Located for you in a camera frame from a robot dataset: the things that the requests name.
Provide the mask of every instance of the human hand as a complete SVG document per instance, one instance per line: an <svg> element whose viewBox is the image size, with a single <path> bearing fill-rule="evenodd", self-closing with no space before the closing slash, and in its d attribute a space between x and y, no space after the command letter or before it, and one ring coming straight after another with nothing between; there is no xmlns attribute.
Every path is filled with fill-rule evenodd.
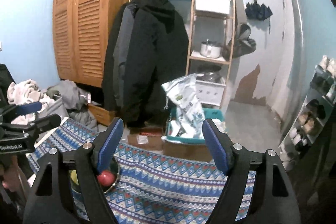
<svg viewBox="0 0 336 224"><path fill-rule="evenodd" d="M10 190L11 192L16 192L20 189L20 179L18 176L18 163L17 156L11 157L12 164L5 171L2 164L0 164L0 176L3 177L2 185L4 188Z"/></svg>

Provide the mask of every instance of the metal bolt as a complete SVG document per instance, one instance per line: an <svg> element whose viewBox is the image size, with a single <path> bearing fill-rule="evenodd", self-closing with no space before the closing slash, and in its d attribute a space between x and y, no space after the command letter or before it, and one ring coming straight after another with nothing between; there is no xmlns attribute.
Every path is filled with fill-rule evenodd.
<svg viewBox="0 0 336 224"><path fill-rule="evenodd" d="M242 146L240 143L235 143L235 144L233 145L233 148L234 148L235 150L241 150L241 149L243 148L243 146Z"/></svg>
<svg viewBox="0 0 336 224"><path fill-rule="evenodd" d="M83 148L84 149L90 149L92 147L92 143L84 143Z"/></svg>
<svg viewBox="0 0 336 224"><path fill-rule="evenodd" d="M268 154L269 154L270 156L275 156L277 153L275 153L274 150L269 149L269 150L268 150Z"/></svg>
<svg viewBox="0 0 336 224"><path fill-rule="evenodd" d="M50 150L49 150L49 154L50 155L53 155L53 154L56 154L56 152L57 152L57 148L51 148Z"/></svg>

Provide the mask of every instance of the red apple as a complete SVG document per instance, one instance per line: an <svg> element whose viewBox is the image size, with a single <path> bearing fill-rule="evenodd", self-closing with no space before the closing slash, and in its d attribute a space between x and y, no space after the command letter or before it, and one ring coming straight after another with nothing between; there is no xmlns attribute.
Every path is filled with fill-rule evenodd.
<svg viewBox="0 0 336 224"><path fill-rule="evenodd" d="M97 179L100 185L104 187L109 187L112 185L112 183L115 182L116 177L109 170L104 170L103 172L101 172L100 175L97 176Z"/></svg>

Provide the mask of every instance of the blue wall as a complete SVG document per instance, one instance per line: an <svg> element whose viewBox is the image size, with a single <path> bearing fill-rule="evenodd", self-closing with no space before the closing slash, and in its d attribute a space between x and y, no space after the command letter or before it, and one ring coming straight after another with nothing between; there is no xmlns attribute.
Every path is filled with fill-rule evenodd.
<svg viewBox="0 0 336 224"><path fill-rule="evenodd" d="M47 88L59 81L53 49L53 0L0 0L0 63L15 82Z"/></svg>
<svg viewBox="0 0 336 224"><path fill-rule="evenodd" d="M309 88L315 65L323 55L336 58L336 8L331 0L299 0L307 70L304 89Z"/></svg>

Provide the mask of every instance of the wooden wardrobe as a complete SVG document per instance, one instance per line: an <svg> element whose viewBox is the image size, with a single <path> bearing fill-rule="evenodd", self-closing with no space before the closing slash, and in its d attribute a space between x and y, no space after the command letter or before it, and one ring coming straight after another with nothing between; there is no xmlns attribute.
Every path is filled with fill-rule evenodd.
<svg viewBox="0 0 336 224"><path fill-rule="evenodd" d="M53 41L58 75L101 87L113 20L128 0L54 0Z"/></svg>

